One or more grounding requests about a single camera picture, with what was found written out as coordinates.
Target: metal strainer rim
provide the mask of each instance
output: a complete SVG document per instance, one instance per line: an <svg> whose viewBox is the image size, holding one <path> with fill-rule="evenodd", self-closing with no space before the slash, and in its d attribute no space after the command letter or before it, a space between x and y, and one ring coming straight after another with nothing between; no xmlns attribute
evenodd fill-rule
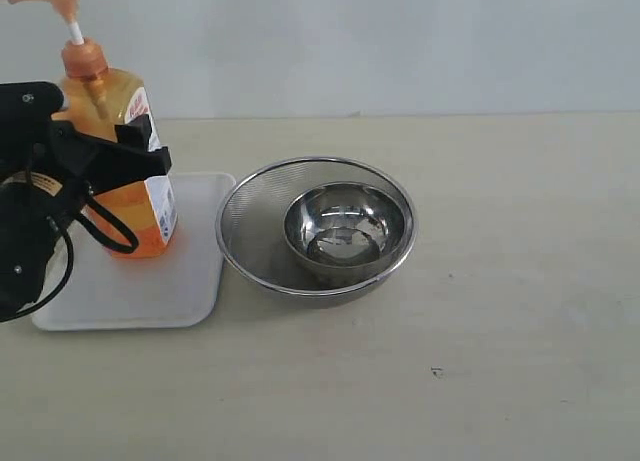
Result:
<svg viewBox="0 0 640 461"><path fill-rule="evenodd" d="M238 261L234 258L234 256L231 254L231 252L229 251L229 249L227 248L227 245L224 241L224 238L222 236L222 217L224 212L227 209L227 206L229 204L229 202L233 199L233 197L235 196L235 194L248 182L252 181L253 179L257 178L258 176L267 173L269 171L272 171L276 168L281 168L283 166L288 166L290 164L299 164L299 163L304 163L304 162L330 162L330 163L343 163L343 164L348 164L351 166L355 166L358 168L362 168L365 169L377 176L380 176L381 178L383 178L384 180L386 180L388 183L390 183L395 189L398 190L398 192L404 197L405 202L407 203L407 206L409 207L409 211L410 211L410 216L411 216L411 222L412 222L412 228L411 228L411 233L410 233L410 238L408 240L408 242L406 243L406 245L403 248L403 253L402 255L398 256L398 259L396 259L387 269L385 269L384 271L378 273L377 275L362 281L360 283L357 284L353 284L351 286L345 286L343 288L337 288L337 289L326 289L326 290L322 290L322 291L314 291L314 290L303 290L303 289L294 289L294 288L287 288L284 286L279 286L273 283L270 283L268 281L265 281L264 279L261 279L260 277L252 274L251 272L249 272L246 268L244 268L242 265L240 265L240 263L238 263ZM229 191L229 193L227 193L227 195L225 196L224 200L222 201L221 205L220 205L220 209L218 209L218 214L216 216L216 240L218 242L218 246L220 247L220 250L222 251L222 254L224 255L225 259L235 268L237 269L240 274L242 274L244 277L246 277L247 279L254 281L256 283L258 283L260 286L262 286L263 288L269 289L271 291L275 291L278 293L283 293L283 294L288 294L288 295L294 295L294 296L301 296L301 297L331 297L331 296L339 296L339 295L343 295L343 294L347 294L347 293L353 293L355 291L359 291L361 289L367 288L375 283L378 283L380 281L385 280L386 278L388 278L396 269L398 269L400 267L400 265L402 265L402 263L407 259L407 257L409 256L409 254L411 253L411 250L413 249L413 246L415 244L416 238L418 235L418 219L417 219L417 213L416 213L416 209L415 206L413 204L413 201L411 200L411 197L409 196L409 194L406 192L406 190L402 187L402 185L400 185L398 182L396 182L391 176L389 176L388 174L380 171L377 168L374 168L373 166L370 166L368 164L362 163L360 161L355 161L353 159L349 159L349 158L342 158L342 157L337 157L337 156L301 156L301 157L296 157L296 158L289 158L289 159L285 159L282 161L277 161L275 163L269 164L267 166L264 166L256 171L254 171L253 173L249 174L248 176L246 176L245 178L243 178L240 182L238 182L234 188Z"/></svg>

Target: small metal bowl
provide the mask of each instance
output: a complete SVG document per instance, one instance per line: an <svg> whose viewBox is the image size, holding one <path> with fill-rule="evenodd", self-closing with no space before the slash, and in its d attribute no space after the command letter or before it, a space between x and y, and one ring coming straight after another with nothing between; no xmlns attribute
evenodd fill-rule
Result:
<svg viewBox="0 0 640 461"><path fill-rule="evenodd" d="M385 214L387 227L393 225L394 230L393 233L389 230L390 239L378 244L382 251L378 260L364 262L369 260L369 256L374 258L365 251L360 253L363 256L360 261L348 260L348 264L355 268L338 267L357 270L366 266L366 276L357 277L360 281L337 280L333 275L329 279L320 279L321 276L302 266L301 255L295 254L283 232L284 219L295 202L302 199L301 194L336 183L366 185L369 191L365 197L369 203L375 201L375 209L378 209L378 202L389 206L388 197L393 201L391 206L395 203L402 214L402 223L398 221L396 208L389 208L392 214ZM334 189L328 188L328 191L333 192ZM384 196L380 197L378 193L384 193ZM357 205L359 201L348 204ZM381 216L375 215L374 218L380 220ZM404 226L402 235L395 229L398 225ZM350 301L382 284L408 257L416 235L415 208L398 183L371 166L335 157L288 159L254 172L227 195L216 220L220 250L238 272L278 297L309 300L315 306ZM335 253L332 257L332 262L338 263ZM322 264L320 261L322 259L314 259L314 262Z"/></svg>
<svg viewBox="0 0 640 461"><path fill-rule="evenodd" d="M384 191L364 183L330 183L287 209L284 235L300 265L328 287L362 282L384 271L406 222Z"/></svg>

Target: orange liquid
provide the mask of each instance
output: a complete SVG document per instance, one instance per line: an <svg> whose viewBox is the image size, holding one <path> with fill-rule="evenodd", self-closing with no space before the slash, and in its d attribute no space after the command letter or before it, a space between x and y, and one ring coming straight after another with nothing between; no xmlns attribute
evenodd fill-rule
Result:
<svg viewBox="0 0 640 461"><path fill-rule="evenodd" d="M71 121L76 130L117 142L114 124L125 124L132 97L144 87L140 78L118 69L109 69L95 79L64 78L60 87L65 92L69 109L54 115L54 119ZM168 247L154 212L150 194L144 182L136 182L96 196L96 200L124 222L138 237L140 246L130 255L109 251L116 257L148 258L159 256ZM125 238L91 209L91 220L116 241L128 244Z"/></svg>

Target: orange pump bottle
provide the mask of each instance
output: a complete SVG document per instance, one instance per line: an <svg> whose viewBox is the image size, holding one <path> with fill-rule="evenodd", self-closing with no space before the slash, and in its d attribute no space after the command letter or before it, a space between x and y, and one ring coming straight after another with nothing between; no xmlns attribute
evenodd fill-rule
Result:
<svg viewBox="0 0 640 461"><path fill-rule="evenodd" d="M160 147L143 81L132 73L110 68L100 45L82 36L76 21L77 0L7 1L10 4L49 2L67 23L71 40L62 50L67 76L61 80L60 87L67 96L69 109L54 115L55 119L69 120L82 133L117 142L114 124L126 124L141 114L149 114L153 126L149 150ZM96 199L123 221L140 241L133 254L110 251L113 256L154 257L167 249L177 222L173 191L167 176L133 183ZM100 216L91 210L89 215L103 232L126 243L124 237Z"/></svg>

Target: bottle cap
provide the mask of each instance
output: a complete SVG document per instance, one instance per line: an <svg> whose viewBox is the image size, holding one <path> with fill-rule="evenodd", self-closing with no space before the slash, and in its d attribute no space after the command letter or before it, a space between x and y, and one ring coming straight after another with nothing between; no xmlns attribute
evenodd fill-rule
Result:
<svg viewBox="0 0 640 461"><path fill-rule="evenodd" d="M7 0L9 4L23 1L44 1L56 10L67 23L71 40L62 50L62 61L70 78L94 77L109 69L102 47L91 38L82 36L76 20L78 0Z"/></svg>

